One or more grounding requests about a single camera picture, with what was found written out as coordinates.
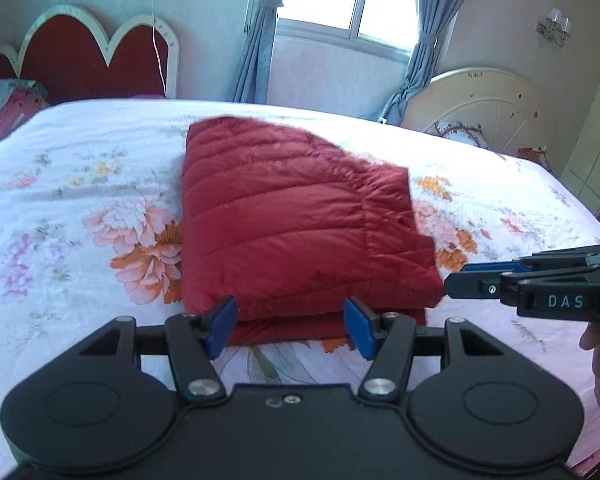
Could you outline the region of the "red quilted puffer jacket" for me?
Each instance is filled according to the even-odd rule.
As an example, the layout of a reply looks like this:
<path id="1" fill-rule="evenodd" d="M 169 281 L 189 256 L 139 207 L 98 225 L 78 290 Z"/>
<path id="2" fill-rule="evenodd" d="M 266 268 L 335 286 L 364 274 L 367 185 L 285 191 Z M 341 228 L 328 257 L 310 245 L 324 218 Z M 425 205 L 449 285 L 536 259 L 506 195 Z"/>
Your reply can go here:
<path id="1" fill-rule="evenodd" d="M 188 128 L 182 301 L 238 304 L 235 344 L 338 338 L 349 297 L 426 320 L 443 296 L 403 167 L 306 130 L 221 116 Z"/>

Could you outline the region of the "red patterned cushion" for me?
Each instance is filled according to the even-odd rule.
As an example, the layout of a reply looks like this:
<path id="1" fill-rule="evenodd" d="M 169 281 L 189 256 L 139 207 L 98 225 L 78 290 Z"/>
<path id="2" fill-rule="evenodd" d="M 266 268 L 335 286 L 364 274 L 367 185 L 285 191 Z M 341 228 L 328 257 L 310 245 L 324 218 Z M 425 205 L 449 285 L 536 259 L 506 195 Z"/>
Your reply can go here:
<path id="1" fill-rule="evenodd" d="M 529 162 L 535 162 L 548 172 L 552 171 L 550 169 L 550 162 L 548 161 L 546 146 L 532 146 L 531 148 L 520 148 L 517 151 L 517 156 L 519 158 L 528 160 Z"/>

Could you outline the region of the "white floral cushion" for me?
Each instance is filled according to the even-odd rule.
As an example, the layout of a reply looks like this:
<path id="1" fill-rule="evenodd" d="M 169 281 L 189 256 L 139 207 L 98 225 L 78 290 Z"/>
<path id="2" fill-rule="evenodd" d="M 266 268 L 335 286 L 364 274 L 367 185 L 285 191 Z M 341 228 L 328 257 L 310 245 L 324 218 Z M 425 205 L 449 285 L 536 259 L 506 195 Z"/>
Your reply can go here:
<path id="1" fill-rule="evenodd" d="M 490 150 L 479 125 L 465 125 L 462 122 L 436 122 L 434 124 L 436 135 L 440 138 L 472 145 L 475 148 Z"/>

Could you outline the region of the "cream round headboard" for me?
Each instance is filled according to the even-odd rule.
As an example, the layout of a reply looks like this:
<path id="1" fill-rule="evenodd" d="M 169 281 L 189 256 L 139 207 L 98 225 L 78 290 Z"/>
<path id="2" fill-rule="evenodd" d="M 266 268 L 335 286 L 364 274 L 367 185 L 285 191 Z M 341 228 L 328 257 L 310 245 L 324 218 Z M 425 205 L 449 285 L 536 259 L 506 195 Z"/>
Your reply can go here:
<path id="1" fill-rule="evenodd" d="M 493 151 L 515 155 L 546 148 L 550 169 L 559 165 L 559 136 L 550 100 L 521 76 L 493 67 L 450 70 L 411 98 L 401 126 L 431 132 L 438 122 L 478 126 Z"/>

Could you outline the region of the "white floral bed sheet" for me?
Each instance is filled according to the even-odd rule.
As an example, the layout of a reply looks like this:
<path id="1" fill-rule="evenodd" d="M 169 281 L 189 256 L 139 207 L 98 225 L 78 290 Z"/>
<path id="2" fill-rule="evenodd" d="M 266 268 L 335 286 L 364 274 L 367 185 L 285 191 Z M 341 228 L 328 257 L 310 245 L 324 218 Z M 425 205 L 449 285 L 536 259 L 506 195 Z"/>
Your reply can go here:
<path id="1" fill-rule="evenodd" d="M 412 130 L 272 106 L 83 101 L 0 143 L 0 407 L 9 390 L 119 315 L 181 311 L 178 245 L 188 126 L 253 117 L 404 167 L 439 269 L 600 244 L 600 224 L 533 162 Z M 0 428 L 0 479 L 15 461 Z"/>

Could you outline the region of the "left blue curtain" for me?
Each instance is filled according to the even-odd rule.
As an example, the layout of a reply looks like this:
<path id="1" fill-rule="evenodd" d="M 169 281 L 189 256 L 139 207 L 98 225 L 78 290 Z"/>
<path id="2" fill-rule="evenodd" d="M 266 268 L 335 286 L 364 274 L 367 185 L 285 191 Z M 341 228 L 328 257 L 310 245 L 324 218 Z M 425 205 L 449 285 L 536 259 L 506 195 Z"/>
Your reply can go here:
<path id="1" fill-rule="evenodd" d="M 249 0 L 246 21 L 246 39 L 238 58 L 228 99 L 235 103 L 265 104 L 278 10 L 283 0 Z"/>

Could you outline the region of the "blue curtain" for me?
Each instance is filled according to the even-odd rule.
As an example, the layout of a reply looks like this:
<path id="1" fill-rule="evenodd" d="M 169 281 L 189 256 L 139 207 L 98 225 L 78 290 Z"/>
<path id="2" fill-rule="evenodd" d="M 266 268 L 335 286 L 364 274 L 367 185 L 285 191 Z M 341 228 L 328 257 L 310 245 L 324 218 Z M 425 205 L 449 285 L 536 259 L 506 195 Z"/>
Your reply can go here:
<path id="1" fill-rule="evenodd" d="M 377 115 L 388 124 L 400 124 L 411 98 L 424 91 L 434 76 L 438 42 L 465 0 L 416 0 L 418 36 L 402 84 Z"/>
<path id="2" fill-rule="evenodd" d="M 238 58 L 228 99 L 235 103 L 265 104 L 278 10 L 283 0 L 249 0 L 246 21 L 246 39 Z"/>

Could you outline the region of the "right blue curtain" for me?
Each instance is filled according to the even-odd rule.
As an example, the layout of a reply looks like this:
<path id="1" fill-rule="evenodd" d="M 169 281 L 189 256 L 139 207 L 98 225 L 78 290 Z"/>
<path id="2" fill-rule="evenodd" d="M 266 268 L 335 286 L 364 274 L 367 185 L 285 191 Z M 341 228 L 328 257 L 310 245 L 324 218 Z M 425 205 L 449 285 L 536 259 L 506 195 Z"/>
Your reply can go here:
<path id="1" fill-rule="evenodd" d="M 434 76 L 438 42 L 465 0 L 416 0 L 418 36 L 402 84 L 377 115 L 388 124 L 400 124 L 411 98 L 424 91 Z"/>

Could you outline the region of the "blue pink pillow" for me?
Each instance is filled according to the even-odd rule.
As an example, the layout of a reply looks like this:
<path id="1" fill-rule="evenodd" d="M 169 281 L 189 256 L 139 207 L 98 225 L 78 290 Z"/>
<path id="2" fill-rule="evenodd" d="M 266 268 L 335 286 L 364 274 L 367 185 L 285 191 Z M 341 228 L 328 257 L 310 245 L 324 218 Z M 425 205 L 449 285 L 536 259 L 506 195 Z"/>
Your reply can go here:
<path id="1" fill-rule="evenodd" d="M 49 107 L 46 96 L 47 91 L 36 81 L 0 79 L 0 142 Z"/>

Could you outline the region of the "red heart-shaped headboard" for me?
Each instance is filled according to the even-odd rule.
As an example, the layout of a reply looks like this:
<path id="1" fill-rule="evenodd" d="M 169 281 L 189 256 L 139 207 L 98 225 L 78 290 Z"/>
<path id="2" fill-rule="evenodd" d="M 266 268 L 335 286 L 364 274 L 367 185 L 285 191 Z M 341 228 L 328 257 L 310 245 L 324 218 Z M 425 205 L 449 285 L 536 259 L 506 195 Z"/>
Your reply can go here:
<path id="1" fill-rule="evenodd" d="M 174 99 L 178 62 L 180 42 L 161 18 L 133 16 L 109 35 L 93 14 L 70 4 L 42 13 L 18 48 L 0 44 L 0 79 L 38 82 L 50 104 Z"/>

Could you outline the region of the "wall lamp sconce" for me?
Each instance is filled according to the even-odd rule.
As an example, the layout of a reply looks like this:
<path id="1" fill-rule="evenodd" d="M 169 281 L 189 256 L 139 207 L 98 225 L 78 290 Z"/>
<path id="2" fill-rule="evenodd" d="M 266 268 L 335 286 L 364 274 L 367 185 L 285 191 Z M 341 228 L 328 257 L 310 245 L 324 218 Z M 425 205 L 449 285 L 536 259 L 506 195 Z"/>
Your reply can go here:
<path id="1" fill-rule="evenodd" d="M 537 21 L 535 31 L 545 40 L 562 48 L 571 36 L 572 21 L 557 8 L 551 8 L 543 21 Z"/>

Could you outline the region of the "window with white frame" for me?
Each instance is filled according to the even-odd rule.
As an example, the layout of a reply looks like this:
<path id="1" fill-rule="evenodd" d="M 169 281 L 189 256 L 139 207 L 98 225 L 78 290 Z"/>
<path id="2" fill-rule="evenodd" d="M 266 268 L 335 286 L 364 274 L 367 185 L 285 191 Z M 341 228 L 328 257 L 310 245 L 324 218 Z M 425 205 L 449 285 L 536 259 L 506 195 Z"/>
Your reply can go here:
<path id="1" fill-rule="evenodd" d="M 404 61 L 418 39 L 417 0 L 282 0 L 282 33 Z"/>

